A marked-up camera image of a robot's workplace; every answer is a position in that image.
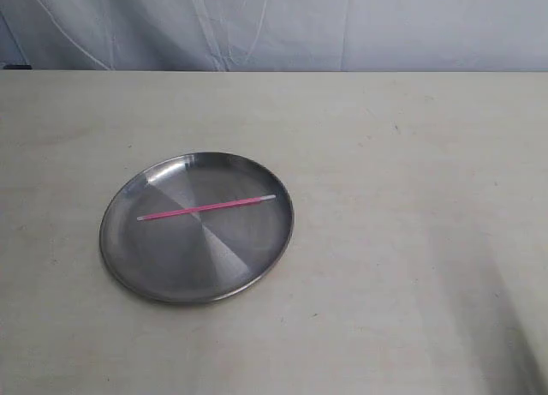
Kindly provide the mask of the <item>pink glow stick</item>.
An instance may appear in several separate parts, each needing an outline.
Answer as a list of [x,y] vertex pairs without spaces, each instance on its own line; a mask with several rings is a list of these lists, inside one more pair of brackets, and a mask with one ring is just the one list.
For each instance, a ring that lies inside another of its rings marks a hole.
[[147,220],[154,220],[154,219],[160,219],[160,218],[171,218],[171,217],[185,215],[185,214],[194,214],[198,212],[214,211],[214,210],[224,209],[224,208],[251,206],[251,205],[259,204],[265,201],[275,200],[276,198],[277,198],[276,195],[263,195],[260,197],[247,198],[243,200],[233,200],[233,201],[227,201],[227,202],[204,205],[204,206],[195,206],[195,207],[168,211],[168,212],[155,212],[155,213],[139,216],[136,220],[147,221]]

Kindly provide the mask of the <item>round stainless steel plate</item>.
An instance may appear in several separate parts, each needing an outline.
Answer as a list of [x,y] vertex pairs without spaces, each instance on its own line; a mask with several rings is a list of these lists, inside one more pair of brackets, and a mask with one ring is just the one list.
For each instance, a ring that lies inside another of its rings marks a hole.
[[[139,216],[233,200],[275,200],[171,218]],[[106,208],[99,249],[106,269],[146,299],[192,305],[233,296],[263,278],[291,239],[288,190],[270,170],[231,153],[184,154],[130,179]]]

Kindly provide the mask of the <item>white backdrop cloth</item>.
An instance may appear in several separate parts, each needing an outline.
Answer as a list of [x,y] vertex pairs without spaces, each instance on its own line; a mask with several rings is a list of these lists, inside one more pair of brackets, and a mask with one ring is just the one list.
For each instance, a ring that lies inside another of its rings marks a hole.
[[1,0],[35,69],[546,70],[547,0]]

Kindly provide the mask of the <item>small black background object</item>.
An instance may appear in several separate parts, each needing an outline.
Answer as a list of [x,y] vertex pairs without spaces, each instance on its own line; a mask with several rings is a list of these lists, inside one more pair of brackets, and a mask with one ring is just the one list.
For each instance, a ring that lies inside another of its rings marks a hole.
[[32,66],[26,64],[2,63],[2,70],[32,70]]

